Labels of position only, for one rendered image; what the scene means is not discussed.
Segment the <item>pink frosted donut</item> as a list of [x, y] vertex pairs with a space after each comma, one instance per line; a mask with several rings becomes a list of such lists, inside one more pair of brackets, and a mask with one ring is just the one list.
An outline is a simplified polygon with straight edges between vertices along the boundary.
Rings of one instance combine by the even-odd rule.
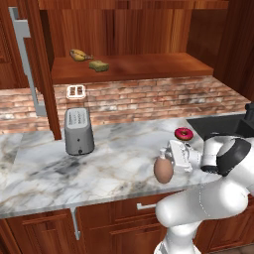
[[193, 137], [193, 132], [191, 129], [186, 127], [181, 127], [175, 130], [175, 136], [182, 141], [189, 141]]

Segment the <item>dark open cabinet door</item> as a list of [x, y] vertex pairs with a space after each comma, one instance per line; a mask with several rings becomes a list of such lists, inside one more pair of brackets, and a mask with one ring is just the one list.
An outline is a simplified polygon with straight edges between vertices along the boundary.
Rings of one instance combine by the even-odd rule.
[[254, 101], [254, 0], [229, 0], [213, 76]]

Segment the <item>grey toaster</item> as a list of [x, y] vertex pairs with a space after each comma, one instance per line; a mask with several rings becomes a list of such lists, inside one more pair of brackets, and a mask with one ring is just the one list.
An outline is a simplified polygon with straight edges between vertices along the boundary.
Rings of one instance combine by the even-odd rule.
[[65, 150], [69, 155], [85, 155], [94, 150], [93, 131], [86, 108], [70, 108], [65, 112], [64, 138]]

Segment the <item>wooden drawer front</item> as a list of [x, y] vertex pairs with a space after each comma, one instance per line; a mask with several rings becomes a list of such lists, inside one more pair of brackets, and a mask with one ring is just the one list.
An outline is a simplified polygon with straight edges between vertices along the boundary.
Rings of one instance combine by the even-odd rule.
[[150, 218], [155, 215], [155, 208], [138, 209], [137, 204], [151, 205], [155, 204], [164, 197], [171, 195], [168, 193], [160, 193], [149, 196], [140, 196], [115, 201], [112, 204], [113, 218], [115, 222], [124, 223], [144, 218]]

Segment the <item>white wall outlet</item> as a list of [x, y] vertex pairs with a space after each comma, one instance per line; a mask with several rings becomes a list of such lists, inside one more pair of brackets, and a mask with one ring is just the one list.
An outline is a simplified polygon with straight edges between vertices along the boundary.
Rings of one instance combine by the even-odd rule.
[[85, 86], [82, 84], [70, 85], [66, 89], [66, 97], [68, 99], [82, 99], [85, 96]]

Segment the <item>yellow-green sponge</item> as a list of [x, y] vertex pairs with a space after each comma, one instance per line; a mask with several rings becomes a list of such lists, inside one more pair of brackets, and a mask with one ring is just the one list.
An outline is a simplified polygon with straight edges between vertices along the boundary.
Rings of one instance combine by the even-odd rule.
[[96, 72], [109, 70], [109, 64], [102, 61], [92, 61], [89, 63], [89, 67], [94, 69]]

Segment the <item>black tap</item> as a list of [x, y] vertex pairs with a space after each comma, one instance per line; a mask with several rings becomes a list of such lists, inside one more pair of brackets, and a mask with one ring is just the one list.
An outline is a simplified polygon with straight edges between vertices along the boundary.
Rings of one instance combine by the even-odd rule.
[[254, 102], [245, 105], [246, 113], [244, 119], [246, 121], [254, 121]]

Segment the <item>wooden base cabinet door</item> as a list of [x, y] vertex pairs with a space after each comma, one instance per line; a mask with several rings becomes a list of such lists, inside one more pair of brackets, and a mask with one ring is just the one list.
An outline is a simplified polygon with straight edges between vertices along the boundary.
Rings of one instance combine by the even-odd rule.
[[77, 254], [66, 209], [11, 217], [7, 223], [23, 254]]
[[153, 254], [166, 228], [147, 214], [122, 214], [114, 202], [82, 206], [79, 223], [87, 254]]

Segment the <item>open wooden cabinet door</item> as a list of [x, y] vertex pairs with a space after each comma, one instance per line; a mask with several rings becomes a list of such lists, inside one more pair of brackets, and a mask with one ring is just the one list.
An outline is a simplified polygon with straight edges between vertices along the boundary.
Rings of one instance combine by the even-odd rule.
[[56, 140], [62, 138], [61, 126], [56, 106], [55, 92], [48, 63], [48, 55], [43, 34], [38, 0], [24, 0], [31, 33], [31, 52], [36, 63], [36, 78], [44, 97], [50, 129]]

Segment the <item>yellow banana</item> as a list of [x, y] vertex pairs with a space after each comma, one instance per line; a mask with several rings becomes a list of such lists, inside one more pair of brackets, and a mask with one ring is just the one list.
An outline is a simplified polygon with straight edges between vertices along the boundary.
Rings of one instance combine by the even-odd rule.
[[85, 52], [81, 50], [70, 50], [69, 55], [76, 61], [76, 62], [83, 62], [87, 60], [92, 60], [93, 56], [87, 55]]

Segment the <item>brown soap dispenser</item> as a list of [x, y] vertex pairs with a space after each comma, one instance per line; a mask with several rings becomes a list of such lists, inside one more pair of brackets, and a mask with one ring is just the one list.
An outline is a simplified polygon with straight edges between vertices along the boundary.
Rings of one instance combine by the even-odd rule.
[[159, 183], [166, 184], [171, 180], [173, 173], [172, 162], [166, 157], [166, 150], [162, 149], [154, 163], [154, 175]]

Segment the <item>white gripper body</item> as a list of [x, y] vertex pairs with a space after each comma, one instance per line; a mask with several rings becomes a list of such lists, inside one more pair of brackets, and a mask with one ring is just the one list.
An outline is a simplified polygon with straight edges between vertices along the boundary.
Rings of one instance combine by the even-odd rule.
[[166, 149], [166, 158], [172, 162], [176, 172], [191, 172], [192, 166], [189, 161], [189, 151], [185, 145], [176, 140], [170, 140]]

